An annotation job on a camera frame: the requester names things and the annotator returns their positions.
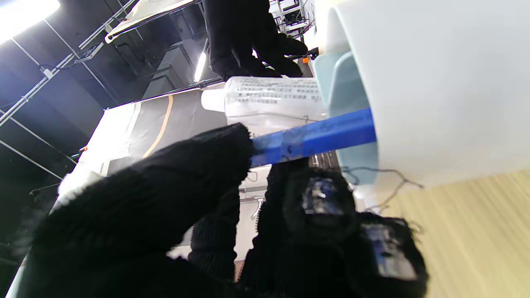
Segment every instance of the light blue plastic container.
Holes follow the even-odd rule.
[[[320,55],[313,67],[329,117],[370,108],[352,52]],[[341,166],[378,168],[377,142],[340,149],[337,155]],[[360,170],[355,175],[360,185],[369,185],[374,183],[377,173]],[[349,175],[344,177],[349,183],[355,182]]]

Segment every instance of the metal pipe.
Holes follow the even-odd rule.
[[[114,33],[113,35],[109,35],[108,38],[109,38],[109,39],[114,39],[115,37],[118,37],[118,36],[121,35],[121,34],[127,33],[127,32],[129,32],[129,31],[131,31],[131,30],[134,30],[134,29],[136,29],[136,28],[138,28],[138,27],[141,27],[141,26],[143,26],[143,25],[145,25],[145,24],[147,24],[147,23],[150,23],[150,22],[152,22],[152,21],[154,21],[154,20],[156,20],[156,19],[158,19],[158,18],[160,18],[160,17],[166,16],[166,15],[168,15],[168,14],[175,13],[175,12],[177,12],[177,11],[181,11],[181,10],[185,9],[186,7],[189,7],[189,6],[191,6],[191,5],[195,5],[195,3],[196,3],[197,1],[199,1],[199,0],[194,0],[194,1],[192,1],[192,2],[188,2],[188,3],[186,3],[186,4],[183,4],[182,6],[179,6],[179,7],[175,8],[175,9],[173,9],[173,10],[168,10],[168,11],[166,11],[166,12],[159,13],[159,14],[155,15],[155,16],[152,17],[152,18],[147,18],[147,19],[145,19],[145,20],[143,20],[143,21],[140,21],[140,22],[138,22],[138,23],[136,23],[136,24],[130,26],[130,27],[127,27],[127,28],[124,29],[123,31],[118,31],[118,32]]]
[[[205,42],[204,42],[204,47],[202,47],[202,52],[206,54],[206,48],[208,47],[208,38],[206,38]]]
[[[127,11],[125,10],[125,8],[123,7],[123,5],[121,4],[121,1],[120,1],[120,0],[116,0],[116,1],[118,1],[118,3],[120,4],[121,8],[123,9],[123,11],[127,14]],[[140,34],[140,31],[138,31],[138,29],[136,29],[136,28],[135,28],[134,30],[136,31],[136,33],[138,33],[138,36],[140,36],[140,39],[141,39],[142,41],[144,41],[144,38],[143,38],[142,35]]]
[[[258,199],[265,198],[263,196],[252,196],[249,198],[239,199],[240,204],[256,203]]]
[[[136,0],[130,0],[129,2],[127,2],[122,8],[120,8],[114,15],[112,15],[110,17],[110,19],[108,19],[106,22],[104,22],[98,29],[96,29],[96,31],[94,31],[94,33],[92,33],[85,41],[83,41],[80,45],[79,45],[79,49],[84,49],[88,44],[89,42],[91,42],[92,40],[94,40],[94,38],[99,35],[99,33],[103,32],[105,30],[105,28],[112,22],[116,19],[116,17],[118,15],[120,15],[122,12],[125,11],[126,8],[128,8],[133,2],[135,2]]]
[[[46,142],[43,138],[39,137],[36,133],[32,132],[29,128],[25,127],[24,125],[22,125],[22,123],[16,121],[15,119],[13,118],[10,118],[11,121],[15,122],[18,126],[22,127],[22,129],[24,129],[25,131],[27,131],[28,133],[30,133],[32,136],[36,137],[38,140],[40,140],[41,142],[45,143],[46,145],[50,146],[51,148],[55,149],[57,152],[59,152],[62,156],[68,158],[70,161],[72,161],[74,164],[77,164],[77,162],[75,162],[73,159],[70,158],[70,156],[64,154],[61,150],[55,148],[53,145],[51,145],[50,143]]]
[[[68,55],[63,61],[61,61],[56,68],[51,72],[52,77],[54,77],[62,66],[68,64],[74,59],[74,54]],[[33,87],[26,95],[24,95],[16,104],[14,104],[5,114],[0,116],[0,127],[4,125],[23,105],[25,105],[29,100],[37,93],[39,90],[41,90],[50,79],[48,77],[44,77],[35,87]]]
[[[197,3],[197,5],[199,5],[199,9],[200,9],[200,13],[202,14],[202,18],[206,18],[206,15],[204,13],[204,7],[202,6],[202,1]]]
[[[16,42],[16,40],[14,38],[11,38],[11,40],[13,40],[15,45],[17,45],[24,52],[24,54],[26,54],[31,60],[33,60],[33,62],[35,62],[35,64],[37,64],[37,66],[40,66],[40,64],[37,62],[37,60],[35,60],[35,58],[33,58],[33,56],[31,56],[30,53],[28,53],[18,42]]]
[[[280,13],[280,31],[282,33],[286,33],[285,32],[285,23],[284,23],[284,9],[281,8],[280,0],[277,0],[277,3],[278,3],[278,8],[280,9],[279,10],[279,13]]]
[[[300,7],[300,11],[298,12],[298,14],[296,15],[295,17],[295,20],[300,16],[300,14],[302,13],[302,11],[304,10],[304,7],[305,5],[307,4],[307,0],[305,0],[304,4]]]
[[[55,30],[54,27],[51,26],[50,23],[48,23],[48,21],[44,20],[44,23],[46,23],[46,25],[48,25],[48,27],[50,27],[50,29],[55,33],[55,35],[57,35],[59,37],[59,39],[61,39],[63,41],[63,43],[70,49],[70,51],[72,51],[72,53],[74,53],[74,55],[77,57],[77,59],[81,59],[81,57],[76,53],[76,51],[66,42],[66,40],[64,40],[64,38],[59,34],[59,32],[57,32]],[[115,103],[118,103],[118,101],[114,98],[114,96],[112,96],[112,94],[109,92],[109,90],[107,90],[107,88],[105,87],[105,85],[103,85],[103,83],[101,83],[101,81],[98,79],[98,77],[92,72],[92,70],[90,70],[90,68],[86,65],[86,63],[84,62],[81,62],[83,64],[83,66],[85,66],[86,70],[89,71],[89,73],[94,77],[94,79],[96,79],[96,81],[103,87],[103,89],[105,89],[105,91],[107,92],[107,94],[110,96],[110,98],[112,98],[112,100],[115,102]]]
[[[267,186],[255,186],[255,187],[246,187],[246,188],[240,188],[239,193],[244,194],[247,192],[255,192],[255,191],[263,191],[267,190]]]
[[[122,12],[125,11],[126,8],[128,8],[133,2],[135,2],[136,0],[130,0],[129,2],[127,2],[122,8],[120,8],[111,18],[109,18],[106,22],[104,22],[96,31],[94,31],[87,39],[85,39],[85,41],[83,41],[80,45],[79,45],[79,48],[82,50],[84,49],[92,40],[94,40],[97,35],[99,33],[101,33],[103,30],[105,30],[105,28],[107,27],[107,25],[109,25],[113,20],[116,19],[116,17],[118,15],[120,15]],[[69,62],[71,62],[73,60],[73,58],[75,57],[75,55],[73,54],[70,54],[68,55],[66,58],[63,59],[63,61],[61,61],[55,69],[52,70],[52,77],[54,77],[57,73],[59,73],[60,69],[58,68],[61,68],[63,67],[64,65],[68,64]],[[5,114],[3,114],[2,116],[0,116],[0,127],[2,125],[4,125],[4,123],[6,123],[6,121],[11,118],[13,116],[13,114],[15,114],[21,106],[25,105],[42,87],[44,87],[48,82],[50,81],[50,79],[48,79],[48,77],[45,77],[43,78],[39,83],[37,83],[37,85],[35,85],[35,87],[33,87],[28,93],[26,93],[26,95],[24,95],[15,105],[13,105]]]
[[[56,184],[52,184],[52,185],[48,185],[48,186],[44,186],[44,187],[41,187],[41,188],[36,188],[36,189],[32,189],[30,191],[30,196],[33,196],[35,194],[36,191],[39,191],[39,190],[44,190],[44,189],[48,189],[48,188],[52,188],[52,187],[55,187],[55,186],[59,186],[61,183],[56,183]]]
[[[167,95],[170,95],[170,94],[176,94],[176,93],[179,93],[179,92],[189,91],[189,90],[193,90],[193,89],[206,88],[208,86],[219,84],[219,83],[222,83],[222,82],[223,82],[223,78],[220,77],[220,76],[214,77],[214,78],[209,78],[207,80],[200,81],[200,82],[197,82],[197,83],[193,83],[193,84],[191,84],[189,86],[182,87],[180,89],[175,89],[175,90],[172,90],[172,91],[168,91],[166,93],[162,93],[162,94],[157,95],[155,97],[151,97],[151,98],[147,98],[147,99],[140,99],[140,100],[137,100],[137,101],[133,101],[131,103],[136,103],[136,102],[140,102],[140,101],[147,101],[147,100],[150,100],[150,99],[160,98],[160,97],[164,97],[164,96],[167,96]]]
[[[24,154],[22,154],[20,151],[18,151],[17,149],[7,145],[6,143],[4,143],[2,140],[0,140],[0,144],[6,146],[7,148],[9,148],[11,151],[13,151],[14,153],[20,155],[21,157],[23,157],[24,159],[26,159],[27,161],[31,162],[32,164],[38,166],[39,168],[45,170],[46,172],[48,172],[49,174],[52,174],[53,176],[57,177],[58,179],[62,180],[61,177],[59,177],[58,175],[56,175],[55,173],[53,173],[52,171],[46,169],[45,167],[41,166],[39,163],[37,163],[36,161],[34,161],[33,159],[25,156]]]

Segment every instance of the person in black clothing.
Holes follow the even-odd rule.
[[[342,176],[307,159],[272,167],[254,248],[233,283],[238,186],[253,152],[247,129],[231,125],[87,187],[35,230],[18,297],[425,294],[406,222],[356,213]],[[194,224],[189,261],[167,257]]]
[[[204,0],[203,4],[210,66],[225,81],[232,76],[302,77],[300,67],[285,55],[305,55],[307,47],[278,33],[269,0]],[[252,48],[259,59],[252,56]]]

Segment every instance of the wire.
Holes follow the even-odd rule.
[[[252,172],[252,171],[250,171],[250,172],[256,174],[256,178],[255,178],[254,180],[250,179],[249,176],[247,176],[246,178],[247,178],[249,181],[251,181],[251,182],[258,182],[258,173],[257,173],[257,172]]]
[[[365,171],[371,171],[371,172],[379,172],[379,173],[395,173],[397,174],[400,178],[401,178],[401,182],[399,183],[399,185],[394,189],[394,191],[392,192],[392,194],[386,199],[384,200],[381,204],[378,204],[378,205],[375,205],[375,206],[371,206],[371,207],[368,207],[367,209],[371,212],[374,211],[375,208],[379,208],[379,214],[381,214],[383,211],[385,211],[386,209],[389,208],[388,204],[390,203],[390,201],[392,201],[392,199],[394,199],[397,195],[398,195],[398,192],[400,191],[401,188],[403,188],[407,183],[408,184],[412,184],[414,186],[417,186],[418,188],[420,189],[423,189],[424,186],[419,184],[419,183],[416,183],[414,181],[411,181],[409,179],[407,179],[405,177],[405,175],[403,175],[400,171],[398,170],[392,170],[392,169],[373,169],[373,168],[369,168],[367,166],[358,166],[356,168],[349,168],[347,166],[342,166],[340,168],[341,172],[344,172],[348,175],[350,175],[352,178],[355,179],[355,182],[353,183],[355,186],[358,186],[359,183],[360,183],[360,179],[358,176],[354,175],[352,172],[354,171],[359,171],[359,170],[365,170]]]

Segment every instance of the blue plastic rod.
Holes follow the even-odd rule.
[[[340,115],[254,139],[252,168],[376,142],[370,109]]]

